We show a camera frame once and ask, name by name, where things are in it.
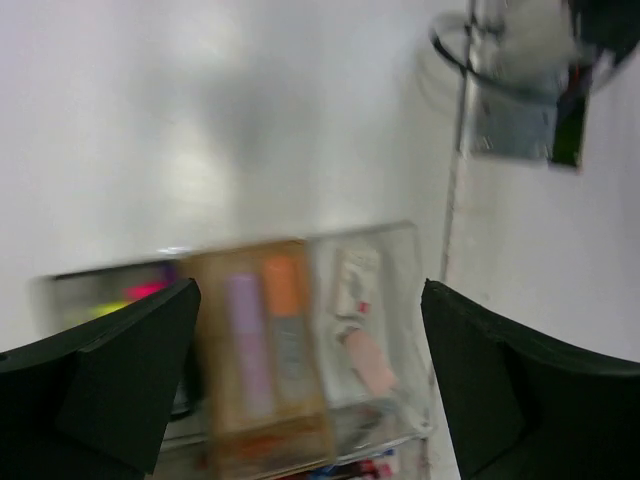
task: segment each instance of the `clear acrylic organizer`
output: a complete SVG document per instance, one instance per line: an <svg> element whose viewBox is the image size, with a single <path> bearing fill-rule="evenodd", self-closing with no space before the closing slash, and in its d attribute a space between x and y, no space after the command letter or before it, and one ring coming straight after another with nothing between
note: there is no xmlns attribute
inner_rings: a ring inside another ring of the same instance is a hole
<svg viewBox="0 0 640 480"><path fill-rule="evenodd" d="M313 268L313 321L317 354L333 425L337 462L366 458L426 438L428 372L417 339L422 264L417 229L409 222L309 239ZM375 294L364 318L336 316L340 258L347 250L377 252ZM353 368L336 332L355 326L377 343L395 376L392 389L374 396Z"/></svg>

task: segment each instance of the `plastic container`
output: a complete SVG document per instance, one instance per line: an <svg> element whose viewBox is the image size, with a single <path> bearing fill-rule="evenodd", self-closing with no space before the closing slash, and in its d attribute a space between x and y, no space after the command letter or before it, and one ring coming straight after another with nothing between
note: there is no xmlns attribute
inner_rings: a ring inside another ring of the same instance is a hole
<svg viewBox="0 0 640 480"><path fill-rule="evenodd" d="M363 293L362 285L355 289L370 305L357 307L351 316L340 300L349 252L379 258L373 273L362 274L358 282L372 283L370 291ZM429 376L415 341L424 338L416 328L422 284L416 227L403 222L315 237L309 254L314 330L337 462L426 438ZM357 342L350 341L354 332Z"/></svg>

